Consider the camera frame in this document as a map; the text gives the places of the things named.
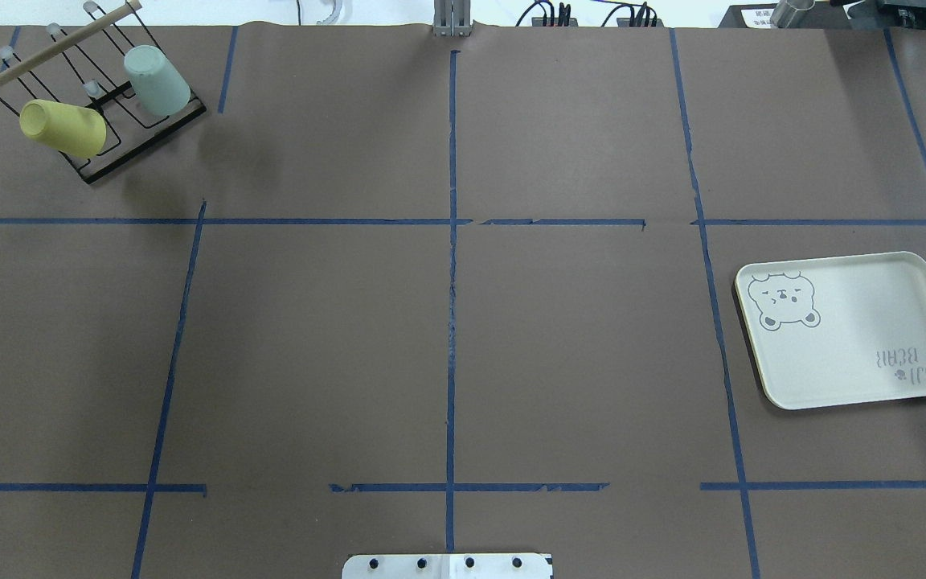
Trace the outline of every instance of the cup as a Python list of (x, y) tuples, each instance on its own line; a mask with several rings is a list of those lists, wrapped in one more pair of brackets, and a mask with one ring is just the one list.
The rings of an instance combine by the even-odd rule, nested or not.
[(779, 0), (771, 12), (771, 24), (776, 28), (798, 28), (815, 5), (815, 0)]
[(92, 158), (106, 144), (106, 120), (82, 106), (35, 99), (19, 111), (19, 129), (36, 142)]
[(131, 87), (145, 110), (159, 117), (184, 109), (191, 98), (191, 88), (166, 59), (161, 49), (151, 44), (129, 49), (124, 56), (124, 69), (131, 78)]

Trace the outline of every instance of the wooden rod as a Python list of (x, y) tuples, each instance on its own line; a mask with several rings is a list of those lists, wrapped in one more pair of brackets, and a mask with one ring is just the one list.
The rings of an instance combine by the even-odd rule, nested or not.
[(22, 63), (17, 63), (16, 66), (11, 66), (3, 70), (0, 72), (0, 88), (4, 84), (7, 84), (7, 82), (16, 80), (16, 78), (19, 78), (23, 73), (30, 72), (30, 70), (44, 64), (48, 60), (54, 58), (54, 56), (62, 54), (67, 48), (74, 47), (74, 45), (77, 45), (82, 40), (87, 40), (92, 34), (102, 31), (107, 26), (112, 26), (114, 23), (117, 23), (119, 19), (124, 18), (124, 16), (135, 14), (135, 10), (140, 10), (140, 8), (141, 3), (139, 0), (126, 0), (124, 5), (113, 12), (109, 12), (109, 14), (102, 16), (102, 18), (88, 23), (88, 25), (68, 34), (58, 43), (52, 43), (48, 45), (48, 47), (40, 49), (40, 51), (37, 51), (35, 54), (28, 56)]

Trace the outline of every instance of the yellow cup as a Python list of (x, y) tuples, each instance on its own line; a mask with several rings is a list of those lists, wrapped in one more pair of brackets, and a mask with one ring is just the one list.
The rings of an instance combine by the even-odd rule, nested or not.
[(36, 142), (92, 158), (106, 144), (106, 120), (82, 106), (35, 99), (19, 111), (19, 129)]

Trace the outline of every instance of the bear illustration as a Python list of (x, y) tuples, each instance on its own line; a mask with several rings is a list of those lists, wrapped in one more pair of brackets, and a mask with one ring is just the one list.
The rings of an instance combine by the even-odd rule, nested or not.
[(760, 325), (765, 330), (776, 332), (782, 323), (801, 322), (807, 327), (820, 323), (820, 312), (813, 308), (813, 283), (801, 273), (753, 276), (749, 297), (760, 308)]

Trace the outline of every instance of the tray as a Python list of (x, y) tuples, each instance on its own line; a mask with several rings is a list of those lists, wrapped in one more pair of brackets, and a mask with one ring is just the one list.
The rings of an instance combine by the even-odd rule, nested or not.
[(735, 290), (776, 406), (926, 396), (926, 261), (915, 253), (750, 264)]

